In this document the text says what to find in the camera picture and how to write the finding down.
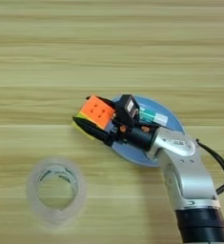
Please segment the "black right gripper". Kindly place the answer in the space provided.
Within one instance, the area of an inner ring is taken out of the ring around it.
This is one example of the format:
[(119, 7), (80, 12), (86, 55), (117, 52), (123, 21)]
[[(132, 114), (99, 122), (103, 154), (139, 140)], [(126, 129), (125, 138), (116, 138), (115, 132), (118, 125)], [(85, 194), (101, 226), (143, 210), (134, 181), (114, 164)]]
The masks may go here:
[[(86, 100), (94, 107), (104, 111), (115, 109), (115, 103), (113, 101), (101, 96), (89, 95), (86, 97)], [(106, 132), (88, 119), (74, 116), (73, 121), (84, 132), (102, 141), (106, 145), (111, 145), (112, 140), (114, 140), (120, 144), (132, 145), (144, 152), (147, 152), (151, 148), (153, 137), (156, 130), (159, 128), (159, 125), (154, 122), (151, 124), (138, 122), (132, 128), (125, 125), (120, 127), (112, 126), (111, 130)]]

